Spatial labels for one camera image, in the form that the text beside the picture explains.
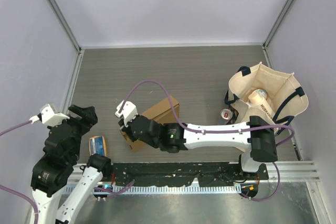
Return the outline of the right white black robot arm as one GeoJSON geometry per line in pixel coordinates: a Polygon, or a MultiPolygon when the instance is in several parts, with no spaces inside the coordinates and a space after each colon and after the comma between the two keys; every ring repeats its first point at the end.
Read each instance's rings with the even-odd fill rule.
{"type": "Polygon", "coordinates": [[[131,141],[141,141],[168,153],[201,147],[237,147],[244,149],[239,158],[237,173],[250,179],[262,163],[278,160],[273,126],[258,116],[248,122],[230,125],[195,125],[158,123],[143,115],[130,121],[120,119],[120,129],[131,141]]]}

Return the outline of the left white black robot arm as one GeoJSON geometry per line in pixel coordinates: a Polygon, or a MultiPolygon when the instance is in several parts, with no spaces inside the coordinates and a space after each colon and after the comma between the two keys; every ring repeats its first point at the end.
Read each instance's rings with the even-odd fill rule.
{"type": "Polygon", "coordinates": [[[100,154],[89,157],[80,180],[63,204],[60,199],[74,171],[82,137],[97,124],[95,108],[71,105],[74,116],[58,113],[46,104],[30,121],[41,121],[49,129],[42,158],[33,167],[31,188],[34,200],[30,223],[74,223],[86,199],[99,181],[112,174],[111,159],[100,154]]]}

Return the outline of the brown cardboard box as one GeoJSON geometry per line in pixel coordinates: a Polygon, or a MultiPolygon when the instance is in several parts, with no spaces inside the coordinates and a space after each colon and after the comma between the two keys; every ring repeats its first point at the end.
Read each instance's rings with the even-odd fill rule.
{"type": "MultiPolygon", "coordinates": [[[[161,124],[177,122],[175,116],[173,115],[173,111],[171,109],[168,98],[163,99],[156,105],[142,112],[141,115],[145,116],[148,119],[155,120],[156,122],[161,124]]],[[[122,133],[120,129],[119,131],[121,135],[124,137],[125,142],[130,147],[132,152],[136,153],[146,146],[146,144],[142,141],[131,142],[125,133],[122,133]]]]}

